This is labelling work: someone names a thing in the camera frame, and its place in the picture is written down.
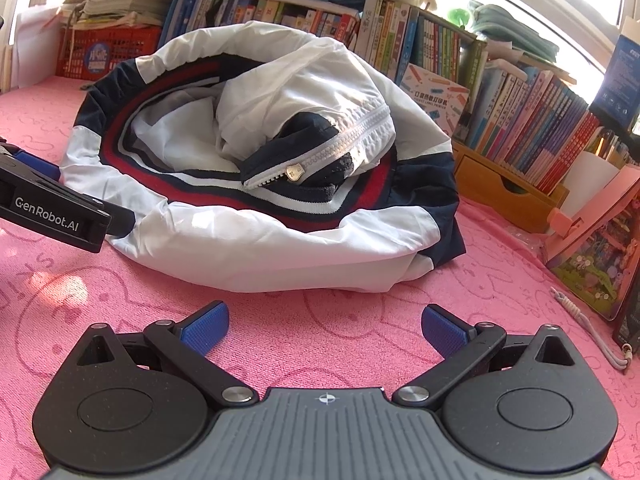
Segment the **white navy zip jacket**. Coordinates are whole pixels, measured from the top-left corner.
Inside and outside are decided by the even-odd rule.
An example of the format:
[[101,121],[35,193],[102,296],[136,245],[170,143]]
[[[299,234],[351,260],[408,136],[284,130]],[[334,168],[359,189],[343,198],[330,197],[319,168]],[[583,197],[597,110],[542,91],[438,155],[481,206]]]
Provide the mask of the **white navy zip jacket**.
[[230,292],[385,292],[461,256],[450,137],[344,44],[201,28],[87,91],[65,185],[130,210],[128,258]]

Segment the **red plastic crate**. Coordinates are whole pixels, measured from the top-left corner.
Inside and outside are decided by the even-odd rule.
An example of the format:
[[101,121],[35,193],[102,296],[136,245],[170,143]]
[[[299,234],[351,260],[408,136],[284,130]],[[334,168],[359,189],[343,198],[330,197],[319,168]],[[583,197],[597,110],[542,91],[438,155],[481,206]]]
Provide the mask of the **red plastic crate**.
[[98,80],[120,62],[153,53],[159,39],[160,28],[157,26],[63,28],[55,75]]

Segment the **pink house shaped box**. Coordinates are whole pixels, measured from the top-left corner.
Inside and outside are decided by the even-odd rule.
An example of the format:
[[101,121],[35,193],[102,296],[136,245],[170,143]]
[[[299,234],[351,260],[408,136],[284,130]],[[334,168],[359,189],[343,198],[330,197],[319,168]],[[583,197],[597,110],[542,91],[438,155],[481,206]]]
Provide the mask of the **pink house shaped box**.
[[639,168],[623,167],[576,214],[548,217],[544,264],[602,318],[614,320],[639,265]]

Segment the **wooden desktop drawer shelf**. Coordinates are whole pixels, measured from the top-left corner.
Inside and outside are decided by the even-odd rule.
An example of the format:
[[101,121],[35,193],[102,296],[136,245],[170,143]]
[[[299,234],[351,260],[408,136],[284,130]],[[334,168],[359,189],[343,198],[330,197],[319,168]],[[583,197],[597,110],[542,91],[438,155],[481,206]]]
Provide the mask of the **wooden desktop drawer shelf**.
[[456,140],[452,141],[452,150],[454,177],[463,197],[492,208],[525,232],[547,231],[548,215],[553,208],[560,208],[568,196],[564,185],[559,184],[550,194],[544,194],[517,174]]

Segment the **row of upright books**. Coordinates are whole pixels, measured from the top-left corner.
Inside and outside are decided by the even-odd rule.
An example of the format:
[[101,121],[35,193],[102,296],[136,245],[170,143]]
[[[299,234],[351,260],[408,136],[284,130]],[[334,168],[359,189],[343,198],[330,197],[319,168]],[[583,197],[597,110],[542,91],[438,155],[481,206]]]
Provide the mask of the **row of upright books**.
[[472,32],[469,1],[422,10],[395,0],[172,0],[160,41],[250,21],[335,39],[400,87],[409,64],[470,90],[452,135],[470,150],[551,193],[570,188],[602,151],[601,125],[556,64]]

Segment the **white colourful stationery box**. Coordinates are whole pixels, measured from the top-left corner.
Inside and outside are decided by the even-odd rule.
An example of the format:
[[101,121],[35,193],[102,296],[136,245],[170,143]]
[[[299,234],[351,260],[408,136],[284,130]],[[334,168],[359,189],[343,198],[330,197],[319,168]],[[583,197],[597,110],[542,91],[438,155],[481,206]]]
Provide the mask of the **white colourful stationery box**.
[[468,88],[413,64],[405,70],[400,88],[444,133],[454,134],[469,99]]

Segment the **dark blue poster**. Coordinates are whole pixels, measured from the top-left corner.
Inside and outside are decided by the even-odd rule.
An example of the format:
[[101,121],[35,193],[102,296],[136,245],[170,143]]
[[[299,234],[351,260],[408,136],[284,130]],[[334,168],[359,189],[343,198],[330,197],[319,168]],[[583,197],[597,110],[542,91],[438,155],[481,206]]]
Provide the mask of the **dark blue poster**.
[[590,110],[603,125],[631,132],[639,116],[639,45],[620,35]]

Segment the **folded green towels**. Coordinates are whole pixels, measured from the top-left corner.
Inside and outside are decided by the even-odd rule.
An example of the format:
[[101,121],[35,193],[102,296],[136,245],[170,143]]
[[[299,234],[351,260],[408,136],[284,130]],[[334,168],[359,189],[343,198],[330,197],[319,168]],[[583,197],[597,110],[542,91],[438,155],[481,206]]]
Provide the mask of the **folded green towels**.
[[472,32],[487,39],[510,42],[513,47],[550,63],[556,61],[560,48],[542,38],[535,29],[514,18],[495,4],[480,4],[473,11]]

